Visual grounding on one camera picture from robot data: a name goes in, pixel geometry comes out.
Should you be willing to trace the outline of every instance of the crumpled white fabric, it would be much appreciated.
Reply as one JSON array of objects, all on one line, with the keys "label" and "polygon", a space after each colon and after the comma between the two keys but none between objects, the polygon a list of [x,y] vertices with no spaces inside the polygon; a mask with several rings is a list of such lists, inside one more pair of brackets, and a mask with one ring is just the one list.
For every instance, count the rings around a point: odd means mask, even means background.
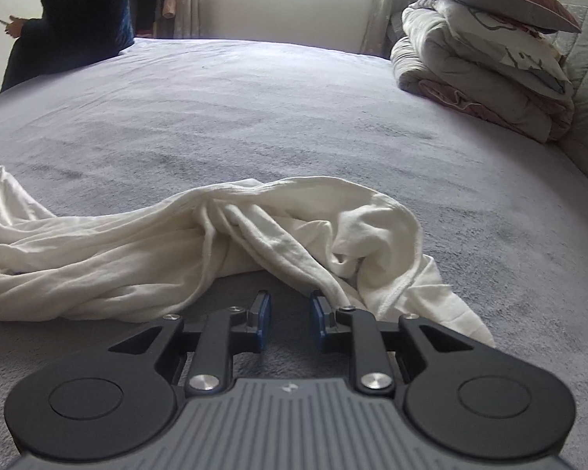
[{"label": "crumpled white fabric", "polygon": [[493,345],[422,241],[407,208],[336,178],[220,183],[127,213],[55,217],[0,166],[0,320],[145,322],[217,277],[264,268],[334,306],[417,313]]}]

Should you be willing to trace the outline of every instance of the white logo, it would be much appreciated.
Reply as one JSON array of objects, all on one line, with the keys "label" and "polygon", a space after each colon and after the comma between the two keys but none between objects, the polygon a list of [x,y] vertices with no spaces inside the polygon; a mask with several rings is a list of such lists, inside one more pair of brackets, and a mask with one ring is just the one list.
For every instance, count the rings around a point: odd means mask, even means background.
[{"label": "white logo", "polygon": [[298,390],[298,385],[296,383],[288,383],[282,387],[279,387],[282,391],[287,392],[288,394],[293,394]]}]

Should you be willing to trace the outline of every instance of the metal bolt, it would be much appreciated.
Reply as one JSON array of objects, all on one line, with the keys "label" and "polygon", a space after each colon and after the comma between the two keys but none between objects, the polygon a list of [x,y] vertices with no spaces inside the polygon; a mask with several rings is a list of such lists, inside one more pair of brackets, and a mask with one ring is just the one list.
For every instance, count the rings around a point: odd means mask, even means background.
[{"label": "metal bolt", "polygon": [[367,389],[385,389],[392,385],[392,378],[385,373],[368,373],[362,376],[362,385]]},{"label": "metal bolt", "polygon": [[189,386],[196,390],[213,390],[220,385],[214,375],[196,375],[189,379]]}]

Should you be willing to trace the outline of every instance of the person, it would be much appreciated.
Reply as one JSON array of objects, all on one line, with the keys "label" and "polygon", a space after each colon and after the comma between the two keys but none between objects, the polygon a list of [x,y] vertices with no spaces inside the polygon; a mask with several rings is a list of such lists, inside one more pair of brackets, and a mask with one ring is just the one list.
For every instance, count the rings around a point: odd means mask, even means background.
[{"label": "person", "polygon": [[3,92],[41,74],[113,58],[133,44],[129,0],[41,0],[41,19],[11,16],[5,32],[17,39]]}]

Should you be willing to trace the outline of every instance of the gray bedspread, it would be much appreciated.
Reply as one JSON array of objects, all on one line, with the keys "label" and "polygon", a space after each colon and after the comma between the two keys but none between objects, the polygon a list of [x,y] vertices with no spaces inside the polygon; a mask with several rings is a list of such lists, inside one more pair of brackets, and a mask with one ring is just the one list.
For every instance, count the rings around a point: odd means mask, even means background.
[{"label": "gray bedspread", "polygon": [[[331,175],[414,211],[425,252],[499,348],[556,373],[578,419],[564,456],[588,469],[588,180],[555,147],[397,89],[388,61],[295,45],[141,40],[119,58],[0,96],[0,162],[58,215],[131,210],[208,183]],[[187,316],[274,296],[271,343],[239,376],[331,376],[307,300],[267,273],[218,280]],[[11,386],[120,322],[0,323]]]}]

